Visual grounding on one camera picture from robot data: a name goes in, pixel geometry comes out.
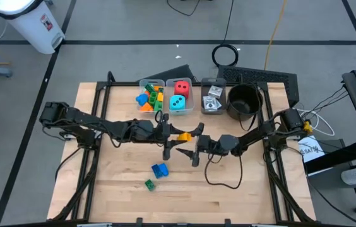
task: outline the dice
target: dice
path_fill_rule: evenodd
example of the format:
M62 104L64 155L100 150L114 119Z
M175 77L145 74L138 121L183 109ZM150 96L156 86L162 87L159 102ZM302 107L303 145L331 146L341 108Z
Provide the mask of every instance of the dice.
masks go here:
M173 95L170 98L170 110L185 109L185 97L182 95Z
M183 95L185 99L189 98L190 85L187 81L177 81L174 87L174 95Z

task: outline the blue toy block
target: blue toy block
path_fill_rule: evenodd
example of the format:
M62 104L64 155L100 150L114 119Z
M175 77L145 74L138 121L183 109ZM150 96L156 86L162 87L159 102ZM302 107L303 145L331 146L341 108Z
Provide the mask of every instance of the blue toy block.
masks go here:
M161 170L160 170L160 167L156 164L156 165L153 165L152 167L151 167L151 169L153 170L153 172L154 172L154 175L155 175L155 178L160 178L160 177L162 177L163 176L163 173L161 172Z
M170 110L185 109L185 97L183 95L173 95L170 98Z
M136 97L136 101L139 103L140 106L143 106L147 102L147 94L140 94Z
M162 163L162 164L158 165L158 167L160 168L161 172L163 173L163 175L165 177L168 176L168 168L167 168L167 165L165 163Z

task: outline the green toy block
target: green toy block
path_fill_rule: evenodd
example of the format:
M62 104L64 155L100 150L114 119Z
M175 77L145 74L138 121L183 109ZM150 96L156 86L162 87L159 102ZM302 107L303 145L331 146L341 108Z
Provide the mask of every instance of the green toy block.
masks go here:
M151 180L147 180L145 182L146 187L148 188L149 191L152 191L155 189L155 185Z
M159 111L163 109L163 102L156 101L154 104L154 111Z
M157 101L157 92L151 92L150 98L148 99L148 103L154 107L155 102Z
M145 88L146 88L146 90L147 90L148 92L150 92L150 94L153 93L153 92L157 93L157 92L155 91L155 89L154 89L150 84L146 85Z

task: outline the black pot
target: black pot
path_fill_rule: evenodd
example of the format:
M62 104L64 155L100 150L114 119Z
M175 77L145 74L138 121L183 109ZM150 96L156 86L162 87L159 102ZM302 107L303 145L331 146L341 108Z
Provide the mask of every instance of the black pot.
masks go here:
M227 113L235 120L247 120L262 107L263 99L256 87L247 84L235 85L228 93Z

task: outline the trash can lid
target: trash can lid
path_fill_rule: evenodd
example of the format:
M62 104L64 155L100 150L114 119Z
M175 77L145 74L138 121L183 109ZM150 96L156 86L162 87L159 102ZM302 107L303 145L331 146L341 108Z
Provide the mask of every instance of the trash can lid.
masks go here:
M0 0L0 13L4 15L16 15L24 12L35 2L42 0Z

